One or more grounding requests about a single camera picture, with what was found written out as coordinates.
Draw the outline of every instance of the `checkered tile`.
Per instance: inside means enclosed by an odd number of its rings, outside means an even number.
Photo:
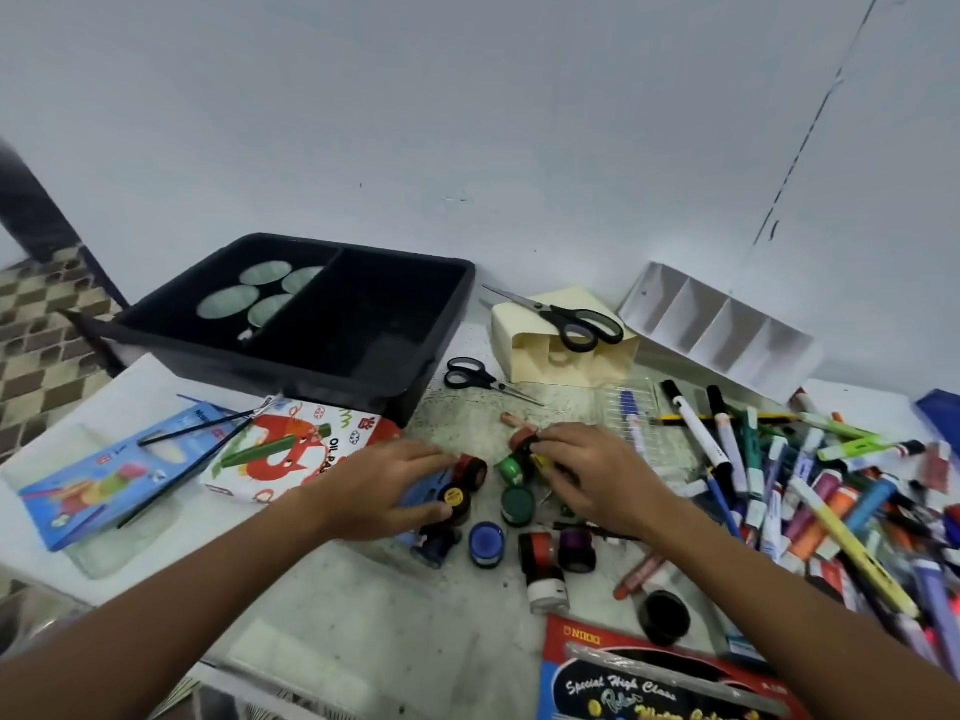
[[[0,464],[110,382],[59,309],[120,312],[76,247],[0,271]]]

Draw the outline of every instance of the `white table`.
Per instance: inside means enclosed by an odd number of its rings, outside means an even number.
[[[453,355],[475,356],[491,370],[497,363],[486,329],[479,325],[461,326],[444,360]],[[680,375],[688,368],[680,363],[675,366],[667,371]],[[651,370],[654,377],[659,373]],[[434,386],[442,374],[440,369]],[[702,381],[709,378],[703,373],[689,378],[710,383]],[[905,396],[817,380],[805,387],[822,411],[842,412],[850,423],[895,439],[933,437]],[[183,410],[186,402],[176,397],[177,393],[237,410],[259,401],[247,394],[185,381],[152,356],[145,356],[8,464],[15,466],[30,460],[31,455],[57,449],[58,435],[71,424],[96,425],[116,439],[126,437]],[[584,393],[583,399],[590,399],[589,393]],[[466,392],[462,398],[473,394]],[[506,399],[503,408],[531,414],[521,402],[503,395],[479,394],[486,395],[485,399]],[[578,399],[568,399],[554,414],[589,419],[591,403]],[[429,408],[425,404],[430,401],[428,392],[421,409]],[[458,431],[450,423],[436,425],[442,447],[471,452],[490,462],[502,457],[502,452],[483,453],[484,449],[490,451],[489,442],[478,442],[472,436],[477,431],[482,430]],[[501,485],[496,475],[490,477],[472,520],[498,519]],[[115,574],[91,580],[68,557],[44,549],[26,509],[13,491],[0,483],[0,565],[27,582],[98,606],[258,510],[209,493],[195,483],[179,489],[174,500],[180,512],[171,529]],[[343,545],[324,546],[254,604],[211,648],[208,658],[354,714],[382,717],[403,707],[408,717],[533,717],[544,619],[528,611],[514,550],[516,537],[511,538],[507,558],[491,572],[473,567],[463,546],[454,550],[438,572],[411,567],[402,557],[397,570],[368,561]],[[387,561],[392,556],[389,551],[381,554]],[[612,591],[619,577],[641,556],[635,545],[602,544],[594,574],[567,577],[571,614],[639,633],[635,607],[630,601],[615,601]],[[706,598],[676,569],[664,569],[653,583],[677,592],[692,609],[694,626],[681,646],[713,651],[720,634]]]

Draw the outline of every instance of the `black bin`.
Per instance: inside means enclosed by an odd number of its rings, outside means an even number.
[[[286,300],[259,328],[250,308],[198,316],[207,296],[272,261],[322,271],[293,297],[282,279],[255,286],[257,302],[281,294]],[[214,252],[97,330],[150,350],[186,379],[257,396],[282,392],[402,427],[460,324],[475,273],[466,260],[258,233]]]

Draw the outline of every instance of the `scissors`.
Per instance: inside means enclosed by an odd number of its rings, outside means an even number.
[[[472,359],[470,356],[457,356],[447,361],[443,383],[450,389],[469,389],[470,387],[490,389],[494,392],[501,392],[517,399],[529,401],[537,407],[546,406],[532,396],[527,396],[520,389],[498,381],[494,376],[487,373],[487,367],[482,361]]]
[[[510,290],[491,288],[489,291],[513,301],[517,305],[533,311],[551,326],[556,326],[559,339],[574,353],[587,353],[599,346],[600,342],[614,346],[623,341],[623,327],[613,318],[586,308],[561,308],[557,305],[538,303],[530,298],[517,295]]]

